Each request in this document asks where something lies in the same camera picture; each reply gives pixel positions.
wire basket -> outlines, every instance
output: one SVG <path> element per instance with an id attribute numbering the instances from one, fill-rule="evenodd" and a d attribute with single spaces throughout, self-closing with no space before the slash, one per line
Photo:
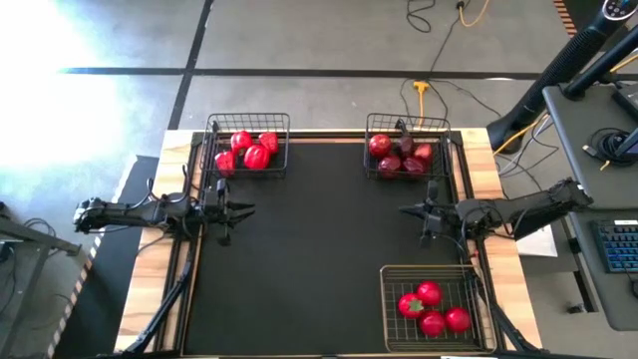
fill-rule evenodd
<path id="1" fill-rule="evenodd" d="M 384 337 L 390 352 L 476 355 L 495 349 L 495 334 L 489 305 L 479 296 L 481 289 L 470 274 L 471 265 L 386 265 L 381 268 Z M 418 320 L 405 318 L 398 309 L 404 294 L 415 293 L 423 281 L 433 280 L 443 291 L 437 307 L 442 315 L 452 307 L 470 313 L 472 327 L 463 333 L 446 329 L 438 337 L 426 336 Z"/>
<path id="2" fill-rule="evenodd" d="M 370 140 L 375 135 L 388 135 L 393 143 L 401 137 L 399 125 L 403 124 L 414 140 L 414 147 L 421 144 L 431 144 L 433 160 L 426 171 L 415 175 L 401 167 L 398 171 L 379 171 L 379 161 L 368 152 Z M 450 137 L 450 123 L 445 119 L 422 118 L 416 116 L 401 116 L 388 114 L 370 114 L 366 121 L 366 145 L 363 164 L 369 179 L 392 180 L 437 180 L 450 176 L 452 160 L 448 139 Z"/>
<path id="3" fill-rule="evenodd" d="M 290 137 L 290 117 L 287 114 L 212 114 L 208 116 L 203 138 L 204 154 L 201 169 L 215 178 L 222 178 L 214 160 L 215 156 L 230 151 L 230 137 L 238 131 L 250 133 L 254 143 L 265 132 L 277 134 L 278 152 L 270 157 L 268 168 L 252 170 L 245 166 L 242 158 L 235 158 L 232 178 L 283 178 L 288 165 L 288 145 Z"/>

keyboard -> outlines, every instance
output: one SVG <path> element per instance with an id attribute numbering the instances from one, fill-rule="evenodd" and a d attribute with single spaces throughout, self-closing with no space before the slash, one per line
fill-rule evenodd
<path id="1" fill-rule="evenodd" d="M 638 220 L 591 222 L 607 272 L 638 272 Z"/>

gray floor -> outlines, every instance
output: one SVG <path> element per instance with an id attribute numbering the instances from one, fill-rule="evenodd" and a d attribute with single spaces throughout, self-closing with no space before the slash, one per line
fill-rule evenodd
<path id="1" fill-rule="evenodd" d="M 421 34 L 405 21 L 405 0 L 216 0 L 196 66 L 428 70 L 456 17 L 454 3 L 440 1 L 426 13 L 434 30 Z M 183 67 L 202 4 L 202 0 L 59 1 L 52 7 L 57 19 L 53 24 L 58 26 L 52 30 L 58 32 L 51 34 L 61 34 L 65 41 L 59 51 L 30 61 L 65 67 Z M 469 17 L 480 4 L 473 2 Z M 479 25 L 455 29 L 437 69 L 538 72 L 567 40 L 551 0 L 493 0 Z M 17 99 L 3 117 L 0 198 L 17 219 L 42 216 L 61 236 L 87 243 L 92 239 L 73 233 L 70 224 L 75 204 L 92 195 L 111 198 L 132 155 L 159 154 L 180 77 L 57 75 L 15 81 L 37 86 L 18 86 Z M 369 113 L 405 113 L 401 83 L 195 77 L 179 127 L 202 129 L 207 115 L 214 112 L 272 111 L 289 113 L 294 128 L 360 128 Z M 501 113 L 530 84 L 455 83 Z M 496 118 L 452 86 L 435 86 L 448 104 L 453 127 L 482 127 Z M 404 95 L 410 112 L 416 114 L 418 98 L 410 83 Z M 431 116 L 444 113 L 433 91 L 426 93 L 425 107 Z M 554 129 L 539 138 L 558 144 Z M 32 140 L 41 143 L 39 152 L 24 150 Z M 521 163 L 529 166 L 548 151 L 532 145 Z M 543 187 L 570 175 L 562 151 L 531 172 Z M 525 174 L 504 179 L 503 186 L 509 195 L 536 190 Z M 49 260 L 29 323 L 46 323 L 60 314 L 64 302 L 54 302 L 52 295 L 71 292 L 82 262 L 82 257 Z M 638 334 L 612 331 L 602 314 L 564 313 L 567 302 L 579 301 L 571 276 L 527 280 L 544 347 L 614 358 L 629 358 L 631 351 L 638 351 Z M 16 354 L 44 352 L 54 329 L 30 333 Z M 622 339 L 627 342 L 619 345 Z"/>

metal wire basket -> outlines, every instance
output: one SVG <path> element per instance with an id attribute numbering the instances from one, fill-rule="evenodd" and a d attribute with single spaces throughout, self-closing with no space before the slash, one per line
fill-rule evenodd
<path id="1" fill-rule="evenodd" d="M 439 355 L 477 355 L 495 349 L 495 334 L 489 304 L 479 296 L 485 292 L 472 280 L 471 265 L 386 265 L 381 268 L 381 297 L 383 303 L 384 337 L 390 352 L 434 353 Z M 467 310 L 472 327 L 464 333 L 450 330 L 438 337 L 426 336 L 418 321 L 407 319 L 397 308 L 404 294 L 414 293 L 425 280 L 438 283 L 443 300 L 437 310 L 445 315 L 452 307 Z"/>
<path id="2" fill-rule="evenodd" d="M 375 135 L 388 135 L 395 143 L 402 135 L 400 124 L 410 133 L 415 147 L 420 144 L 431 144 L 433 160 L 421 175 L 409 173 L 403 167 L 394 172 L 379 171 L 379 161 L 368 151 L 370 140 Z M 364 168 L 369 179 L 393 180 L 437 180 L 450 176 L 452 157 L 448 146 L 450 123 L 445 119 L 422 118 L 388 114 L 370 114 L 366 121 L 366 145 L 364 149 Z"/>
<path id="3" fill-rule="evenodd" d="M 242 158 L 236 158 L 236 169 L 232 178 L 283 178 L 288 165 L 288 145 L 290 138 L 290 117 L 287 114 L 212 114 L 208 116 L 203 138 L 201 170 L 215 178 L 223 175 L 217 168 L 215 156 L 230 151 L 230 137 L 238 131 L 247 131 L 257 143 L 257 137 L 264 132 L 277 134 L 278 152 L 270 157 L 268 168 L 251 170 Z"/>

concrete floor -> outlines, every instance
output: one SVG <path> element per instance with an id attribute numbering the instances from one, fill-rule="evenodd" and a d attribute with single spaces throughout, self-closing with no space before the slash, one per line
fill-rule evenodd
<path id="1" fill-rule="evenodd" d="M 456 18 L 454 3 L 440 1 L 426 12 L 434 30 L 421 34 L 406 23 L 405 0 L 216 0 L 196 66 L 428 70 Z M 23 58 L 34 69 L 47 70 L 51 64 L 183 67 L 202 4 L 203 0 L 59 1 L 35 11 L 50 26 L 37 39 L 48 56 L 36 56 L 36 47 L 27 49 L 31 53 Z M 469 16 L 476 14 L 479 4 L 473 2 Z M 52 48 L 56 36 L 65 41 Z M 437 70 L 538 72 L 567 41 L 551 0 L 492 0 L 481 23 L 472 29 L 455 28 Z M 44 217 L 60 236 L 87 243 L 93 239 L 73 233 L 71 227 L 76 203 L 93 195 L 111 198 L 131 156 L 159 155 L 181 77 L 33 73 L 7 75 L 15 91 L 0 135 L 0 197 L 17 219 Z M 454 82 L 502 113 L 530 85 Z M 289 113 L 294 128 L 360 128 L 369 113 L 405 112 L 401 83 L 194 77 L 179 127 L 202 129 L 213 112 L 272 111 Z M 495 119 L 452 86 L 435 86 L 448 104 L 453 127 L 483 127 Z M 415 114 L 418 98 L 409 84 L 404 93 Z M 426 94 L 426 112 L 443 114 L 432 91 Z M 558 144 L 554 129 L 540 138 Z M 32 150 L 30 140 L 38 141 L 43 150 Z M 547 151 L 532 145 L 521 163 L 529 166 Z M 570 176 L 562 151 L 531 172 L 543 187 Z M 505 179 L 503 186 L 509 195 L 536 190 L 525 175 Z M 60 315 L 64 302 L 54 303 L 52 295 L 71 292 L 83 261 L 56 256 L 47 262 L 29 323 Z M 562 311 L 566 302 L 579 300 L 570 275 L 527 280 L 545 348 L 613 358 L 630 358 L 638 351 L 638 333 L 612 331 L 601 313 Z M 29 332 L 15 353 L 46 351 L 54 329 Z"/>

